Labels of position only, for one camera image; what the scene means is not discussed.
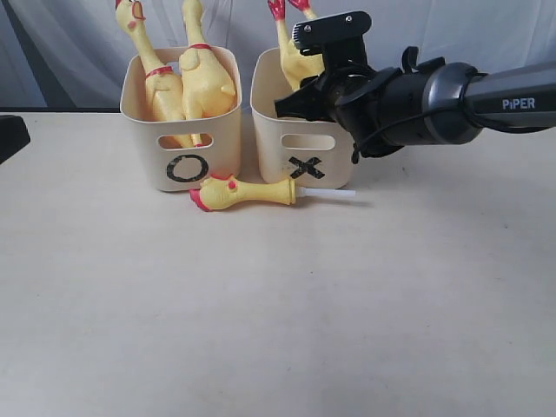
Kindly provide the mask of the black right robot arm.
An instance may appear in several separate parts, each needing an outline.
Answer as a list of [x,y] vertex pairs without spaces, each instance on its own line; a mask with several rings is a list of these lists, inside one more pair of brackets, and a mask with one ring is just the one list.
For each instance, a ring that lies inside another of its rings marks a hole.
[[297,23],[294,46],[319,55],[324,70],[275,101],[278,117],[336,122],[354,140],[352,162],[382,158],[408,146],[461,145],[483,129],[531,134],[555,125],[555,64],[487,74],[442,56],[422,63],[407,47],[399,67],[367,63],[362,10]]

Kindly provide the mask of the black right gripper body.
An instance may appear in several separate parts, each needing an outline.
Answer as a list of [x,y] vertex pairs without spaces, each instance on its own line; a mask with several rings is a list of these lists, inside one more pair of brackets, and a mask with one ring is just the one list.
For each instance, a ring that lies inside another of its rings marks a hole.
[[295,47],[304,57],[320,55],[324,69],[304,78],[296,92],[275,100],[279,118],[339,124],[354,140],[353,157],[385,157],[402,149],[387,142],[379,118],[379,100],[403,74],[401,69],[370,67],[361,37],[331,43],[296,41]]

